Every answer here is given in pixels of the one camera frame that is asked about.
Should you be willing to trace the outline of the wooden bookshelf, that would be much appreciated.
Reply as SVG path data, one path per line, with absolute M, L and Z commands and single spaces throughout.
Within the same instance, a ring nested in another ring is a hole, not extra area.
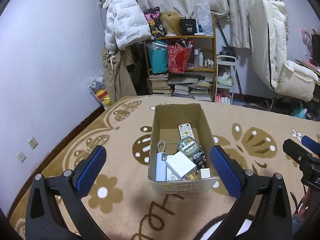
M 213 101 L 216 67 L 216 17 L 213 33 L 206 35 L 199 20 L 183 18 L 179 35 L 159 36 L 144 42 L 151 95 L 190 97 Z

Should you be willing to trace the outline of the beige hanging coat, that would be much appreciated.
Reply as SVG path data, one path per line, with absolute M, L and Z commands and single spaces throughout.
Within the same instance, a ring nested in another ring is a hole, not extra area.
M 109 54 L 105 46 L 102 50 L 102 64 L 106 91 L 112 103 L 126 96 L 136 96 L 131 76 L 127 66 L 135 65 L 131 48 L 117 50 Z

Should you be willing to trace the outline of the teal bag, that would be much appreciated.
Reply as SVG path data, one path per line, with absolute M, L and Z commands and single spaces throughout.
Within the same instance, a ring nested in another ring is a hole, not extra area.
M 153 74 L 163 74 L 167 71 L 168 45 L 163 41 L 153 41 L 146 44 Z

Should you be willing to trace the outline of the black key bunch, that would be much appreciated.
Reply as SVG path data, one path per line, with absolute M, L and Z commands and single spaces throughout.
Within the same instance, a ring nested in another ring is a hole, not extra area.
M 193 161 L 197 169 L 201 169 L 205 167 L 206 157 L 202 149 L 199 149 L 199 151 L 194 155 L 192 155 L 189 159 Z

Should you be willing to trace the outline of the red patterned bag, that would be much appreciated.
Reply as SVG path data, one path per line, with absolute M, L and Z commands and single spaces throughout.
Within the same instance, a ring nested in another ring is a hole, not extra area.
M 189 64 L 193 41 L 182 38 L 174 45 L 168 45 L 168 70 L 173 74 L 183 74 Z

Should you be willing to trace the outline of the white wall socket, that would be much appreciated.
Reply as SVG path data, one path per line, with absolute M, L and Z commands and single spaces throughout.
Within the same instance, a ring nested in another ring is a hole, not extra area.
M 16 157 L 17 157 L 17 159 L 19 160 L 20 163 L 23 163 L 25 161 L 25 159 L 26 159 L 26 156 L 22 151 L 18 152 Z
M 30 140 L 28 140 L 28 144 L 32 149 L 34 149 L 39 143 L 34 137 L 32 137 Z

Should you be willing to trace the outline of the white rectangular charger block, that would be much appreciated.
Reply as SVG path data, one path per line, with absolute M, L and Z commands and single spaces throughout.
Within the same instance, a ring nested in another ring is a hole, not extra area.
M 201 179 L 210 178 L 211 177 L 210 169 L 209 168 L 200 169 L 200 177 Z

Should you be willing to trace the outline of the white remote control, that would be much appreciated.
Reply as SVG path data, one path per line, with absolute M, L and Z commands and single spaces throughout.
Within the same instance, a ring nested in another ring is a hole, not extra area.
M 179 131 L 181 139 L 184 139 L 186 137 L 191 137 L 191 138 L 195 139 L 191 124 L 189 124 L 189 123 L 180 124 L 178 126 L 178 131 Z

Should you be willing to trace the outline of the small green white case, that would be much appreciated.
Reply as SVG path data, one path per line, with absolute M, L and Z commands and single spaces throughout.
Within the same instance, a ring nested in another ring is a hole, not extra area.
M 185 137 L 177 143 L 177 149 L 191 158 L 200 150 L 199 143 L 193 137 Z

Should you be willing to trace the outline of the plush toy bag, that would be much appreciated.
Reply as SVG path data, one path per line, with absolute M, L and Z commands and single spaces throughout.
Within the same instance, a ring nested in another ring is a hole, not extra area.
M 93 76 L 87 85 L 88 89 L 95 96 L 95 98 L 101 103 L 105 110 L 112 105 L 110 96 L 106 90 L 106 83 L 103 72 L 99 75 Z

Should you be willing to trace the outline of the brown cardboard box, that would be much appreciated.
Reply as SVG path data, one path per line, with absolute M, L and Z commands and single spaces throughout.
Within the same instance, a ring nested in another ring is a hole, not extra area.
M 156 181 L 157 143 L 163 140 L 166 145 L 166 154 L 175 153 L 178 140 L 180 139 L 178 126 L 184 123 L 191 125 L 196 141 L 202 146 L 206 160 L 208 161 L 205 167 L 210 169 L 211 177 L 173 182 Z M 213 146 L 214 140 L 210 126 L 200 104 L 156 106 L 152 124 L 148 164 L 148 180 L 153 190 L 157 194 L 189 194 L 206 192 L 212 189 L 213 185 L 218 181 L 217 172 L 210 162 L 210 150 Z

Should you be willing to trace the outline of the stack of books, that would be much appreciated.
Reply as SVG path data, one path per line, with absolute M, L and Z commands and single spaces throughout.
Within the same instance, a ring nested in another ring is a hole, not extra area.
M 169 74 L 152 74 L 149 76 L 152 95 L 171 96 L 172 88 L 168 84 Z

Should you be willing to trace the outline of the white folded mattress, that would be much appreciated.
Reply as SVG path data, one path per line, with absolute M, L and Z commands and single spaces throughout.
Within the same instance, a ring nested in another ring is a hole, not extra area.
M 318 76 L 287 59 L 288 16 L 284 2 L 257 0 L 248 8 L 252 66 L 272 92 L 309 102 Z

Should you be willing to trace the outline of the black box with 40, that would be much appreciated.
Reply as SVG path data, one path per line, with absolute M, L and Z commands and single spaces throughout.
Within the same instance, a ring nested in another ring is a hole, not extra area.
M 182 18 L 180 20 L 180 30 L 182 36 L 194 35 L 197 33 L 196 20 L 192 18 Z

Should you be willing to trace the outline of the white metal cart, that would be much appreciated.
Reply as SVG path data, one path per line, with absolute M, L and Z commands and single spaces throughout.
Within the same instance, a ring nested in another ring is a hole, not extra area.
M 228 55 L 216 57 L 216 78 L 215 78 L 215 103 L 233 102 L 236 82 L 236 58 Z

